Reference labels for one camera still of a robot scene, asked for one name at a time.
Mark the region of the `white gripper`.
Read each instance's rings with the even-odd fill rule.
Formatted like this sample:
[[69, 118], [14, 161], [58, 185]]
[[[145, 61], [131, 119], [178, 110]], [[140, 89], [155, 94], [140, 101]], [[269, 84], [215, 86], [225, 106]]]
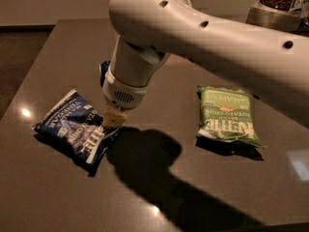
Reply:
[[107, 105], [103, 112], [105, 127], [122, 125], [127, 120], [126, 110], [136, 108], [147, 93], [148, 81], [144, 71], [138, 69], [110, 69], [105, 75], [102, 92], [108, 103], [122, 109], [114, 110], [114, 106]]

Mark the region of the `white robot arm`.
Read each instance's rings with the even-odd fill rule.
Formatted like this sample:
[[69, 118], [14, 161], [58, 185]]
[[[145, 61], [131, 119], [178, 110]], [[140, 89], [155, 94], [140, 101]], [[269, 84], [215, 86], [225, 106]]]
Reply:
[[309, 127], [309, 39], [203, 14], [189, 0], [110, 0], [118, 34], [103, 83], [108, 102], [137, 107], [169, 55], [245, 87]]

